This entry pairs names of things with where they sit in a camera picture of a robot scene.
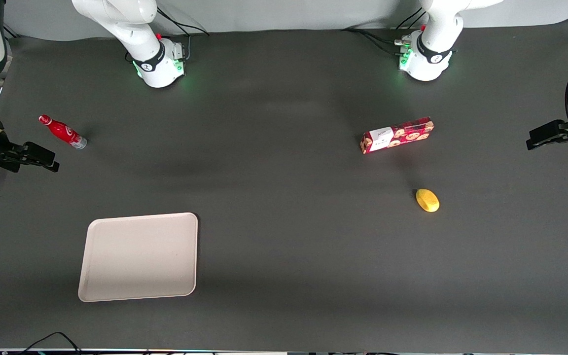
red bottle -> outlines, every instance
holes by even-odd
[[[86,146],[86,139],[77,134],[67,124],[51,119],[49,115],[42,114],[38,117],[38,121],[45,124],[52,134],[67,142],[76,149],[82,149]]]

dark gray table surface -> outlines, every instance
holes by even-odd
[[[198,36],[187,76],[153,89],[115,40],[16,42],[0,116],[61,170],[0,171],[0,348],[59,330],[82,348],[568,354],[568,145],[525,148],[564,119],[568,22],[456,48],[421,83],[356,34]],[[426,115],[428,140],[360,153],[363,131]],[[184,211],[193,294],[79,301],[90,222]]]

yellow object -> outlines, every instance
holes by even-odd
[[[440,202],[431,190],[419,189],[415,193],[415,200],[427,212],[435,212],[440,208]]]

